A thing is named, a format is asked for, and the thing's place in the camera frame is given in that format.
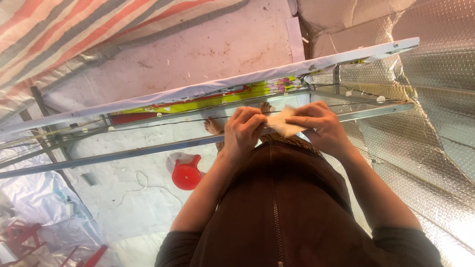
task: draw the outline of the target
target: red plastic stool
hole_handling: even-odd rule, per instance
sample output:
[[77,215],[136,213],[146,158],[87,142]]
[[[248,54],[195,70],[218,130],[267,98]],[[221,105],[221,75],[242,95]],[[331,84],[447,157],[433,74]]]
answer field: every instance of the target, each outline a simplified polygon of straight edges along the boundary
[[179,164],[179,160],[175,163],[175,168],[171,173],[173,183],[182,190],[193,190],[201,181],[201,174],[198,170],[198,162],[201,156],[195,155],[190,163]]

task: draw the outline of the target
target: floor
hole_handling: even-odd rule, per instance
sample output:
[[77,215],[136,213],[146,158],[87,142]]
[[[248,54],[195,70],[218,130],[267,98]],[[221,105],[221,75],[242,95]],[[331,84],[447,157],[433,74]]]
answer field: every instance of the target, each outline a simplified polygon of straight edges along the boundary
[[[287,0],[251,0],[236,12],[123,51],[113,60],[67,81],[46,95],[45,103],[64,112],[289,64],[292,56],[286,50],[285,20],[291,17]],[[306,101],[305,96],[288,97],[271,104],[280,110],[284,105],[300,106]],[[233,111],[228,109],[219,114],[200,114],[176,121],[231,115]],[[38,114],[35,107],[29,112],[33,118]],[[80,158],[205,135],[208,133],[202,122],[110,132],[78,142],[71,155]],[[216,147],[210,144],[65,172],[121,263],[126,267],[152,266],[171,222],[190,195],[190,191],[179,190],[171,181],[175,160],[186,161],[200,154],[198,168],[206,172],[216,152]],[[140,185],[146,183],[145,177],[137,172],[148,178],[150,188],[125,194],[141,190]],[[95,185],[89,186],[81,178],[84,173]],[[123,201],[117,205],[122,196]],[[117,206],[97,216],[98,211],[114,205]],[[85,219],[76,216],[70,224],[74,227]]]

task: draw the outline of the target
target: white cable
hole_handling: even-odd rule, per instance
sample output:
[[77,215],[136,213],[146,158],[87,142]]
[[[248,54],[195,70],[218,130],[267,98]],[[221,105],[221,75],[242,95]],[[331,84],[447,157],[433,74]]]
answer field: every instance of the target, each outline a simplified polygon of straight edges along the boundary
[[[143,172],[138,171],[138,172],[135,172],[135,181],[137,182],[137,184],[138,184],[140,187],[142,187],[142,185],[139,183],[139,178],[138,178],[138,176],[137,176],[138,173],[142,174],[142,175],[145,177],[145,186],[143,186],[142,189],[140,189],[140,190],[130,190],[130,191],[124,192],[124,193],[122,194],[122,197],[120,198],[119,203],[117,203],[117,204],[115,204],[115,205],[113,205],[113,206],[110,206],[110,207],[107,207],[107,208],[105,208],[105,209],[102,209],[102,210],[98,211],[98,212],[95,214],[94,217],[92,217],[91,219],[85,220],[82,224],[80,224],[79,226],[77,226],[77,229],[76,229],[76,231],[74,231],[74,232],[76,233],[76,232],[79,230],[79,227],[83,226],[85,223],[97,219],[97,218],[99,217],[99,213],[100,213],[101,211],[104,211],[104,210],[107,210],[107,209],[110,209],[110,208],[119,206],[120,203],[122,203],[122,200],[124,200],[125,194],[127,194],[127,193],[129,193],[129,192],[142,192],[142,191],[144,191],[144,190],[147,189],[147,188],[161,188],[161,189],[165,189],[165,191],[167,191],[171,196],[173,196],[176,200],[178,200],[178,202],[180,203],[180,209],[183,207],[183,204],[181,203],[181,201],[180,201],[175,195],[173,195],[172,193],[170,193],[170,191],[168,191],[168,189],[166,189],[165,187],[161,187],[161,186],[148,186],[148,177],[147,177]],[[66,226],[67,226],[68,229],[69,229],[69,222],[70,222],[70,220],[71,220],[71,216],[69,216],[69,219],[67,220],[67,225],[66,225]]]

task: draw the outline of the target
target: bubble foil insulation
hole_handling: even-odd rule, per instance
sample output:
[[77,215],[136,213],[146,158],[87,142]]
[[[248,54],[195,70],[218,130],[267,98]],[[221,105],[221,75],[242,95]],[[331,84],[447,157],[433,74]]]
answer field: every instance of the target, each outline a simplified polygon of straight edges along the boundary
[[[297,0],[312,57],[420,37],[411,51],[341,66],[341,94],[410,100],[415,108],[343,126],[369,165],[417,216],[449,266],[475,262],[475,0]],[[332,75],[314,82],[333,83]],[[331,92],[331,87],[319,88]],[[313,96],[334,112],[366,108]],[[325,155],[344,177],[333,157]],[[357,222],[371,230],[351,193]]]

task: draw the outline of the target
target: paper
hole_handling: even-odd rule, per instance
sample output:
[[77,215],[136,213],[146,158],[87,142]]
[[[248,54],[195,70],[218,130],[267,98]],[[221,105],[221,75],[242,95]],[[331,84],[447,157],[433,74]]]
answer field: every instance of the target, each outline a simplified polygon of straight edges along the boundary
[[306,128],[301,126],[288,124],[285,122],[287,118],[294,116],[294,114],[295,110],[292,107],[285,106],[281,112],[267,117],[267,126],[271,127],[285,138],[306,130]]

